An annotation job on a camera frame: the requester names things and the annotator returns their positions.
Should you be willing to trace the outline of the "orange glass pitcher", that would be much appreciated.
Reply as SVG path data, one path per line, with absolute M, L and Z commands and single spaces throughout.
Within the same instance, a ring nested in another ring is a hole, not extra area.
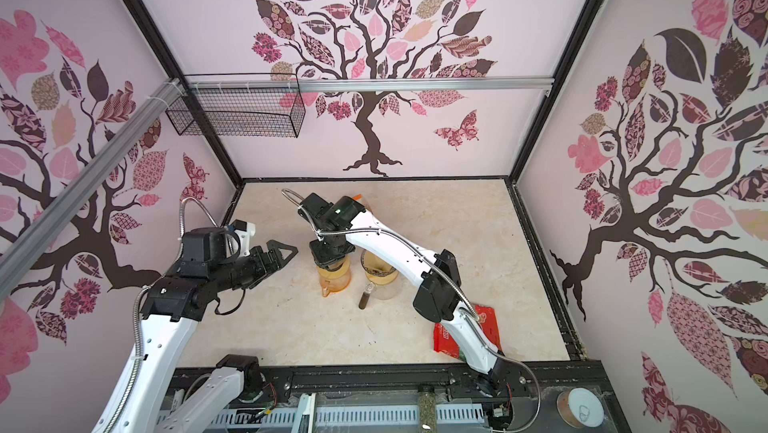
M 327 267 L 317 267 L 318 281 L 323 297 L 332 293 L 343 291 L 350 283 L 352 274 L 350 261 L 346 258 Z

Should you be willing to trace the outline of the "brown paper coffee filter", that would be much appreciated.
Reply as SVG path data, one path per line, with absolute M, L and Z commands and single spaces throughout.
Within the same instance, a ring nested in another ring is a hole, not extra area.
M 367 250 L 361 254 L 361 264 L 365 272 L 375 275 L 385 275 L 388 272 L 396 271 L 392 265 Z

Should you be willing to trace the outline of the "clear glass dripper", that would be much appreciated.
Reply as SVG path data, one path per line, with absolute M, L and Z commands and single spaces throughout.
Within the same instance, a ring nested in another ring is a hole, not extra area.
M 361 266 L 366 277 L 377 285 L 389 284 L 399 274 L 396 268 L 368 250 L 363 250 L 361 253 Z

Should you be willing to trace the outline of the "wooden ring dripper holder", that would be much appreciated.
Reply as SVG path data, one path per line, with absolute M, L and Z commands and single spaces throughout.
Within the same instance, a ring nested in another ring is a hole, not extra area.
M 394 282 L 397 279 L 399 273 L 397 271 L 392 271 L 385 275 L 375 275 L 374 273 L 365 272 L 365 275 L 371 283 L 378 286 L 384 286 Z

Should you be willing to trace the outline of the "clear glass server jug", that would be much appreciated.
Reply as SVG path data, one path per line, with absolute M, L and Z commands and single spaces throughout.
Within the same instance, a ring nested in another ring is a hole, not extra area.
M 361 294 L 358 308 L 364 310 L 371 300 L 391 300 L 398 295 L 399 291 L 400 287 L 396 282 L 391 282 L 385 285 L 369 282 Z

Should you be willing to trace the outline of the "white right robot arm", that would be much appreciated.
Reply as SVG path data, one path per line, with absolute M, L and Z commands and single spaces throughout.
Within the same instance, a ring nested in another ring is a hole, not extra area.
M 413 308 L 447 330 L 481 387 L 492 390 L 504 382 L 503 354 L 482 331 L 479 314 L 460 288 L 453 253 L 411 242 L 348 196 L 331 203 L 312 193 L 297 201 L 297 213 L 315 234 L 310 250 L 317 266 L 335 265 L 356 247 L 376 255 L 417 288 Z

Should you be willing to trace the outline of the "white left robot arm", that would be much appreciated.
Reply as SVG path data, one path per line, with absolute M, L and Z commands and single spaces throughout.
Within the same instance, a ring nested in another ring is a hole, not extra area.
M 276 240 L 249 251 L 241 245 L 231 227 L 183 233 L 178 258 L 165 275 L 143 287 L 134 303 L 134 346 L 95 431 L 157 430 L 177 364 L 208 305 L 219 303 L 222 292 L 256 287 L 298 253 Z

